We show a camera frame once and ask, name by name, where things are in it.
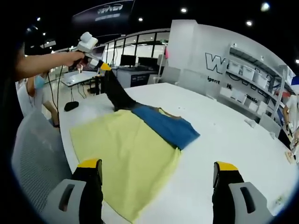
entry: yellow cloth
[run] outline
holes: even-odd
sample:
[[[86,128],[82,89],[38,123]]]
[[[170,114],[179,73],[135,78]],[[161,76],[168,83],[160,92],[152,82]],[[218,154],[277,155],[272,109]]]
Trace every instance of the yellow cloth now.
[[[104,200],[130,222],[163,187],[180,156],[125,110],[71,129],[71,139],[79,162],[102,159]]]

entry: black ceiling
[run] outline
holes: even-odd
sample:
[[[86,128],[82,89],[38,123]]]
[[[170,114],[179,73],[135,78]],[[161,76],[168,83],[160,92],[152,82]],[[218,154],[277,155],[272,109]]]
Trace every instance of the black ceiling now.
[[[38,46],[45,41],[55,40],[52,50],[77,45],[78,38],[72,36],[71,17],[85,9],[100,5],[108,0],[51,1],[34,10],[32,29],[27,37],[27,46]],[[264,45],[299,75],[299,25],[298,1],[270,0],[268,12],[261,12],[264,1],[200,1],[200,0],[135,0],[127,34],[157,28],[170,28],[173,19],[193,19],[197,23],[228,29],[247,36]],[[182,14],[181,7],[188,12]],[[246,20],[253,26],[247,27]],[[47,48],[42,53],[49,53]]]

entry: black computer mouse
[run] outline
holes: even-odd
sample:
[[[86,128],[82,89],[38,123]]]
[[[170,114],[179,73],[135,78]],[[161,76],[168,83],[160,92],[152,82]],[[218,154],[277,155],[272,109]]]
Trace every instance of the black computer mouse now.
[[[71,111],[71,110],[75,109],[78,106],[79,106],[79,102],[78,101],[68,102],[64,106],[64,111]]]

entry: face mask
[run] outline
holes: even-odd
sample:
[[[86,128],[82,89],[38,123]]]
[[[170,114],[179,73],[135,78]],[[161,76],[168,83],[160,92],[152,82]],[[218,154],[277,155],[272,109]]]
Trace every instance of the face mask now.
[[[34,77],[34,88],[36,90],[42,88],[44,83],[45,83],[45,80],[40,75]]]

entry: banner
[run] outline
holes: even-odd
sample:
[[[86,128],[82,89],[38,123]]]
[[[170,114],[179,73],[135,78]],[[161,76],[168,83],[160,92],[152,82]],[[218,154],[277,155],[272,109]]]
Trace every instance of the banner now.
[[[125,34],[133,3],[134,0],[121,0],[87,9],[72,17],[73,29],[79,36],[86,31],[94,37]]]

